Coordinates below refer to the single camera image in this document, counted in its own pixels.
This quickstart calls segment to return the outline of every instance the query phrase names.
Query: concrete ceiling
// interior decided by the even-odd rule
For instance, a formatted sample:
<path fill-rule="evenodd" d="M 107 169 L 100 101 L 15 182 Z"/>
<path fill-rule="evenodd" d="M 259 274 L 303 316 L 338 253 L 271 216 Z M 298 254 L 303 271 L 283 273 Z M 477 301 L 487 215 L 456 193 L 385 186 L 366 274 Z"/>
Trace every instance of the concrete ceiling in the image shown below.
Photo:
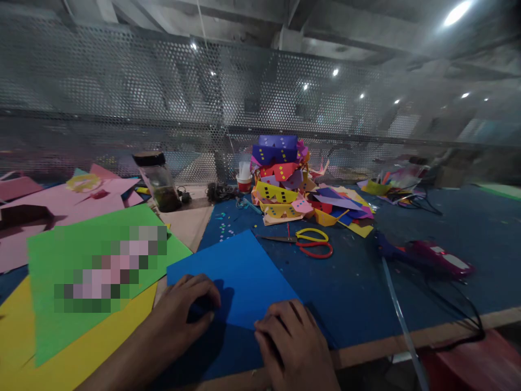
<path fill-rule="evenodd" d="M 83 20 L 206 35 L 392 72 L 466 80 L 520 79 L 519 2 L 472 0 L 460 21 L 442 28 L 444 18 L 461 1 L 10 0 Z"/>

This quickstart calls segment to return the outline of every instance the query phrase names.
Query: ceiling light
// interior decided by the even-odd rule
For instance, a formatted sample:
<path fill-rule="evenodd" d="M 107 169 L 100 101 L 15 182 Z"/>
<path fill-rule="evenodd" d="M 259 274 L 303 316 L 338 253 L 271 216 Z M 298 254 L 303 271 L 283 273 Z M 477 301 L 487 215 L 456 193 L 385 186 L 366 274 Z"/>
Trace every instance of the ceiling light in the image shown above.
<path fill-rule="evenodd" d="M 470 0 L 465 1 L 454 8 L 450 14 L 445 19 L 445 22 L 443 25 L 445 27 L 450 26 L 451 24 L 456 23 L 459 19 L 462 18 L 462 16 L 468 11 L 468 9 L 471 7 L 472 2 Z"/>

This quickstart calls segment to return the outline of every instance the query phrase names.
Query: pixelated area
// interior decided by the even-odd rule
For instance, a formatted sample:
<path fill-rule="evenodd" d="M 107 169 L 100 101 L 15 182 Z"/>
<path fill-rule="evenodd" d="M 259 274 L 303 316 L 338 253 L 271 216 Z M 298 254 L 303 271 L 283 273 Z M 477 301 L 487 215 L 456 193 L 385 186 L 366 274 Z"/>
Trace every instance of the pixelated area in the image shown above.
<path fill-rule="evenodd" d="M 55 312 L 111 313 L 129 300 L 139 284 L 139 271 L 157 269 L 158 255 L 167 254 L 165 226 L 131 226 L 123 237 L 104 241 L 103 255 L 92 255 L 85 269 L 67 269 L 54 285 Z"/>

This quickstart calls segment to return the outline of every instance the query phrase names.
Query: scissor blade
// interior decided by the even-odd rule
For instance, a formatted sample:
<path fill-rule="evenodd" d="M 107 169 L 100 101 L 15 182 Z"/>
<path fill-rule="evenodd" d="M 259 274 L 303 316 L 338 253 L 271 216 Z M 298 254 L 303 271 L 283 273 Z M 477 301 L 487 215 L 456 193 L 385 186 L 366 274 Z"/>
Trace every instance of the scissor blade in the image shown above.
<path fill-rule="evenodd" d="M 268 239 L 268 240 L 274 240 L 274 241 L 277 241 L 277 242 L 284 242 L 284 243 L 296 243 L 297 242 L 297 238 L 294 237 L 294 236 L 290 236 L 289 238 L 286 236 L 260 236 L 261 238 L 263 239 Z"/>

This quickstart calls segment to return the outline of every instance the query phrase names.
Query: glue gun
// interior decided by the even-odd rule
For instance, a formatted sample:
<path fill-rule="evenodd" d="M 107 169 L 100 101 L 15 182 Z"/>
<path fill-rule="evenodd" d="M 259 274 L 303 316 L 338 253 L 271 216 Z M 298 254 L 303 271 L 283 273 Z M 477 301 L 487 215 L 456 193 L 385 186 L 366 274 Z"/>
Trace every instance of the glue gun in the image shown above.
<path fill-rule="evenodd" d="M 420 271 L 438 278 L 458 280 L 475 271 L 474 266 L 462 261 L 432 241 L 412 241 L 404 247 L 391 244 L 385 235 L 377 231 L 378 250 L 386 260 L 404 262 Z"/>

